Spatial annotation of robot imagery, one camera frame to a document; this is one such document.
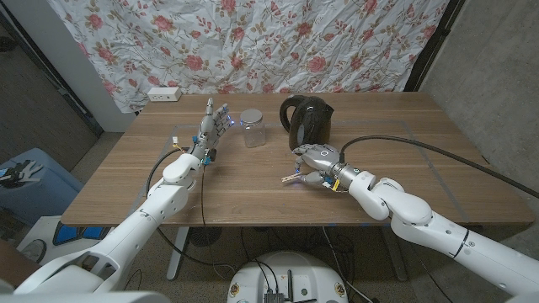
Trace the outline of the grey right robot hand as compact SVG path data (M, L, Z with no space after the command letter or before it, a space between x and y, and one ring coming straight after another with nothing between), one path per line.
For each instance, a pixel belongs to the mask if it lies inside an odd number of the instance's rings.
M327 144L304 144L292 151L296 155L293 180L312 186L325 187L336 192L348 192L353 179L359 174L354 168L347 173L340 161L339 151Z

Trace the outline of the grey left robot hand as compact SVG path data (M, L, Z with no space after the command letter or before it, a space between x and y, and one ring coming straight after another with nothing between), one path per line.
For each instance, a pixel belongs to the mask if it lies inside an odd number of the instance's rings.
M200 127L195 143L189 149L189 154L204 162L207 157L213 158L220 138L234 125L229 114L228 104L223 104L214 109L213 98L208 98L205 115L200 122Z

